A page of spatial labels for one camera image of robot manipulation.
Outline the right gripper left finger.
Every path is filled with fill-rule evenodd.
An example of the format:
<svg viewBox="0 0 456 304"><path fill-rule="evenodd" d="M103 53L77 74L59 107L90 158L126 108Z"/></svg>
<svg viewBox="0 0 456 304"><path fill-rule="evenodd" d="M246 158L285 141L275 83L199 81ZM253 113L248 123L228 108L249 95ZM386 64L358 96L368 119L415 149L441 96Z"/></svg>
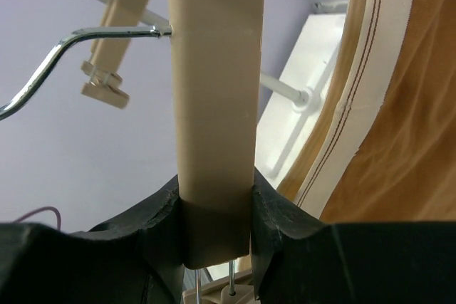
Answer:
<svg viewBox="0 0 456 304"><path fill-rule="evenodd" d="M178 182L89 231L1 225L3 303L179 303Z"/></svg>

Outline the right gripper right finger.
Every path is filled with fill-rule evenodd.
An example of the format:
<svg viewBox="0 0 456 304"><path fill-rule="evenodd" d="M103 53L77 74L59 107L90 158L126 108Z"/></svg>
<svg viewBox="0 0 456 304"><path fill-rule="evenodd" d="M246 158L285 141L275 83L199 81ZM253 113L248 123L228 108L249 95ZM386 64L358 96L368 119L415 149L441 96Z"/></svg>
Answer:
<svg viewBox="0 0 456 304"><path fill-rule="evenodd" d="M455 223L325 224L259 173L252 275L262 303L453 303Z"/></svg>

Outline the brown underwear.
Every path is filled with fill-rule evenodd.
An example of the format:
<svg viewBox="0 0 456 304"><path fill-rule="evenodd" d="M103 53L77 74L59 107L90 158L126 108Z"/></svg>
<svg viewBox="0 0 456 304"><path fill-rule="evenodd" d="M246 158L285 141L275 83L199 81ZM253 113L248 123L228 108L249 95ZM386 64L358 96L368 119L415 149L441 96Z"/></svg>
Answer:
<svg viewBox="0 0 456 304"><path fill-rule="evenodd" d="M277 190L325 222L455 219L455 0L348 0L323 109Z"/></svg>

